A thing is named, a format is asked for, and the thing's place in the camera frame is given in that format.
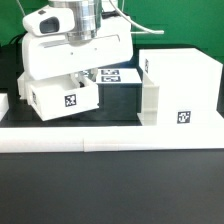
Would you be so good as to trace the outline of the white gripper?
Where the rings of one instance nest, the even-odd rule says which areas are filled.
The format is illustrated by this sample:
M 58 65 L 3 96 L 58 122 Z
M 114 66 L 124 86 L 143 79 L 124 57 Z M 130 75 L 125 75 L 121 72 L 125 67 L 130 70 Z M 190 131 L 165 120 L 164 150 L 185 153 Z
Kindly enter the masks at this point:
M 121 17 L 102 21 L 97 36 L 89 41 L 69 42 L 65 34 L 35 37 L 27 33 L 22 42 L 24 71 L 34 80 L 70 74 L 75 88 L 93 83 L 79 73 L 129 61 L 133 55 L 131 25 Z

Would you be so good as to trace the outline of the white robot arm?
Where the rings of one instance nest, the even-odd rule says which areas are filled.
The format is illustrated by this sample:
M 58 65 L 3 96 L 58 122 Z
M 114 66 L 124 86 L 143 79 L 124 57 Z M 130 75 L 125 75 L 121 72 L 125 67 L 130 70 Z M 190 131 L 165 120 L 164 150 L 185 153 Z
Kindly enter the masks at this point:
M 48 0 L 23 18 L 22 58 L 34 80 L 126 62 L 132 58 L 131 25 L 104 19 L 101 0 Z

